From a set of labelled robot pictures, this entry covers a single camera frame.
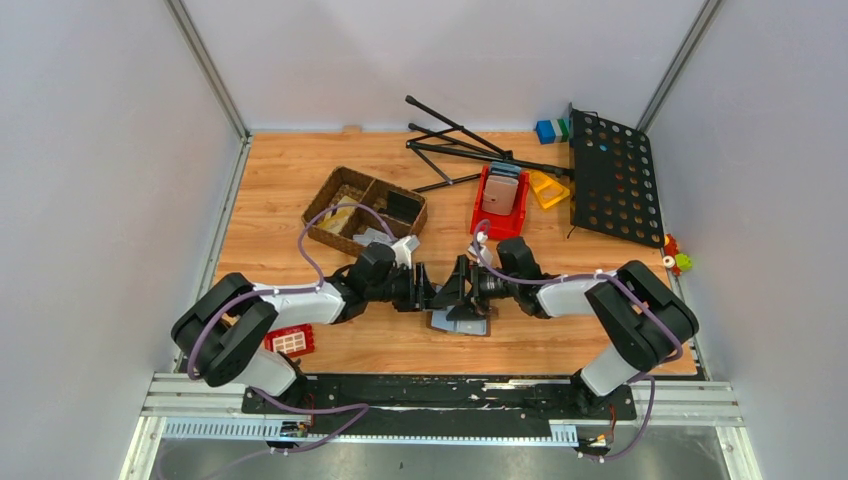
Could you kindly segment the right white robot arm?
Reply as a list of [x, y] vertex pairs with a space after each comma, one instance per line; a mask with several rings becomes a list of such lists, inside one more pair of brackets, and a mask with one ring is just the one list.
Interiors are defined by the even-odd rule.
[[607, 409], [618, 387], [680, 358], [699, 331], [693, 311], [641, 261], [609, 272], [552, 275], [522, 237], [498, 243], [498, 267], [480, 243], [471, 251], [459, 256], [444, 285], [425, 291], [424, 307], [452, 322], [486, 321], [490, 301], [507, 298], [541, 319], [594, 315], [609, 344], [574, 375], [571, 403], [584, 417]]

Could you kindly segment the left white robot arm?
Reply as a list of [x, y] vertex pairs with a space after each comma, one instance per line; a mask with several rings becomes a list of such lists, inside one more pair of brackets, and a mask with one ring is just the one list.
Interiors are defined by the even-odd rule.
[[299, 369], [281, 353], [264, 348], [266, 335], [300, 325], [333, 325], [385, 302], [398, 312], [429, 309], [437, 289], [421, 263], [400, 259], [400, 246], [374, 242], [350, 265], [318, 285], [274, 287], [231, 273], [179, 317], [171, 339], [188, 357], [188, 372], [210, 387], [242, 384], [267, 393], [283, 413], [306, 400]]

